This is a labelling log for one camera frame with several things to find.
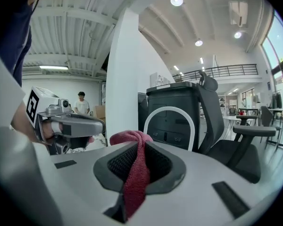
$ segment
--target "chair armrest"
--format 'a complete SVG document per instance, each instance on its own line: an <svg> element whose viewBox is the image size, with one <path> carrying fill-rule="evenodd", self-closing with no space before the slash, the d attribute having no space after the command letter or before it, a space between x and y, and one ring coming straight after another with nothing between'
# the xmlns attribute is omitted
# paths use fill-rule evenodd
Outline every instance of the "chair armrest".
<svg viewBox="0 0 283 226"><path fill-rule="evenodd" d="M274 127L263 126L234 126L233 132L253 137L273 137L276 129Z"/></svg>
<svg viewBox="0 0 283 226"><path fill-rule="evenodd" d="M257 116L256 115L237 115L236 116L236 118L237 119L247 119L247 120L249 120L249 119L256 119L257 118Z"/></svg>

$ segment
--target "red object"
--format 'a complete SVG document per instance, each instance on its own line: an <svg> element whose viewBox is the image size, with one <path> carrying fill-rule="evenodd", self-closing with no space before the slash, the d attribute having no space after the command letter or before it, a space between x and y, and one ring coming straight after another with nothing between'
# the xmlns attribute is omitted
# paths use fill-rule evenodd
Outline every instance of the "red object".
<svg viewBox="0 0 283 226"><path fill-rule="evenodd" d="M126 130L114 134L110 144L115 145L127 141L137 141L137 157L132 164L128 179L124 185L124 201L127 219L135 213L145 200L145 190L150 183L150 171L146 166L145 142L153 141L149 135L141 131Z"/></svg>

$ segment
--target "fluorescent light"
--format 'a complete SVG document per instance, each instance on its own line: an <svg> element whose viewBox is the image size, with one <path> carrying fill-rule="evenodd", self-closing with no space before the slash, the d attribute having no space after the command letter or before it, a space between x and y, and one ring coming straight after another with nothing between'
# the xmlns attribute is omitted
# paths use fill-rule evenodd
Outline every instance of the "fluorescent light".
<svg viewBox="0 0 283 226"><path fill-rule="evenodd" d="M238 38L241 37L241 35L242 35L241 32L237 32L237 33L235 33L234 37L235 37L235 39L238 39Z"/></svg>
<svg viewBox="0 0 283 226"><path fill-rule="evenodd" d="M54 66L54 65L40 65L40 69L68 70L68 67L66 67L66 66Z"/></svg>
<svg viewBox="0 0 283 226"><path fill-rule="evenodd" d="M201 40L197 40L196 43L195 43L195 45L197 47L201 46L202 44L203 44L203 42Z"/></svg>
<svg viewBox="0 0 283 226"><path fill-rule="evenodd" d="M171 4L178 7L183 4L183 0L171 0Z"/></svg>

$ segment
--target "chair seat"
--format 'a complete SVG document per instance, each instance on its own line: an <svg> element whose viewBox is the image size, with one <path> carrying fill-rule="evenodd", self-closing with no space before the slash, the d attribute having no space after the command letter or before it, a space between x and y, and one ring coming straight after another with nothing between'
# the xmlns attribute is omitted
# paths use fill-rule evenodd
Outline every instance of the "chair seat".
<svg viewBox="0 0 283 226"><path fill-rule="evenodd" d="M207 156L227 165L238 146L237 141L220 140L209 150ZM231 169L251 183L257 183L261 177L257 148L250 144L240 162Z"/></svg>

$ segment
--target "chair headrest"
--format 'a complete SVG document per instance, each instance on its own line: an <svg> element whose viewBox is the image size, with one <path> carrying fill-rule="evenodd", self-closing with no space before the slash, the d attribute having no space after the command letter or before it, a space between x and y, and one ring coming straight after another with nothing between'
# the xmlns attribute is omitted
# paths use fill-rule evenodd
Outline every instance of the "chair headrest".
<svg viewBox="0 0 283 226"><path fill-rule="evenodd" d="M207 74L201 70L198 71L201 75L199 84L206 90L216 91L218 89L218 83L215 79L208 77Z"/></svg>

